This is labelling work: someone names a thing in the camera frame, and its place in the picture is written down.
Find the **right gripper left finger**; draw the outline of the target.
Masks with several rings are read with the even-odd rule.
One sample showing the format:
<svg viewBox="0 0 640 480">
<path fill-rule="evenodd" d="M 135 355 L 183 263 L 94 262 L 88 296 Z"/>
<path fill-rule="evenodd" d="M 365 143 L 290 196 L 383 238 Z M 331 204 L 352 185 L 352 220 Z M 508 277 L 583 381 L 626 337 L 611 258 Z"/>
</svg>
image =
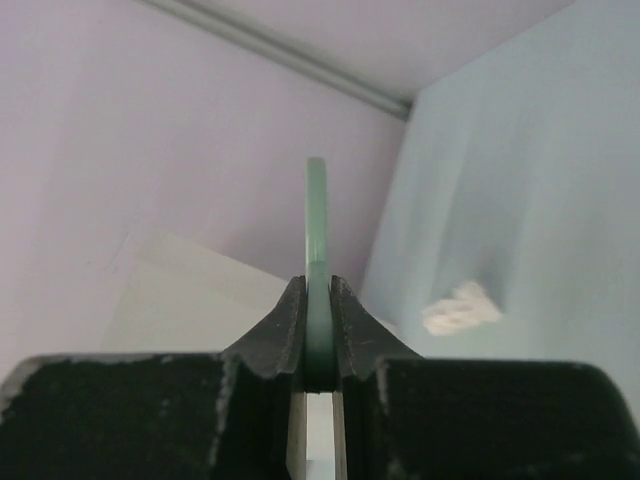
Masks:
<svg viewBox="0 0 640 480">
<path fill-rule="evenodd" d="M 302 479 L 306 283 L 221 352 L 29 358 L 1 387 L 5 479 Z"/>
</svg>

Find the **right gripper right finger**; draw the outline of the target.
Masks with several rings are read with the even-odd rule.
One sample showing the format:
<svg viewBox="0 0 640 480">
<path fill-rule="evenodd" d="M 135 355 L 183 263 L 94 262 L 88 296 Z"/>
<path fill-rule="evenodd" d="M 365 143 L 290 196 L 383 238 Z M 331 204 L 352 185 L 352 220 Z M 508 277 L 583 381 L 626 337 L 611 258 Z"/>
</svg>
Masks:
<svg viewBox="0 0 640 480">
<path fill-rule="evenodd" d="M 576 362 L 427 359 L 330 287 L 339 479 L 635 479 L 613 381 Z"/>
</svg>

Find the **green hand brush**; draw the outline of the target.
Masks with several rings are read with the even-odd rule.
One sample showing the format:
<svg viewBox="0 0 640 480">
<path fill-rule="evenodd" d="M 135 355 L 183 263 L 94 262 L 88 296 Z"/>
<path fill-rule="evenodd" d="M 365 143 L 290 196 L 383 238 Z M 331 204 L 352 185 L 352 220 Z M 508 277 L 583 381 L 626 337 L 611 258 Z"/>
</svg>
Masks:
<svg viewBox="0 0 640 480">
<path fill-rule="evenodd" d="M 306 164 L 305 259 L 307 314 L 305 389 L 330 392 L 335 387 L 335 353 L 328 272 L 328 196 L 325 160 Z"/>
</svg>

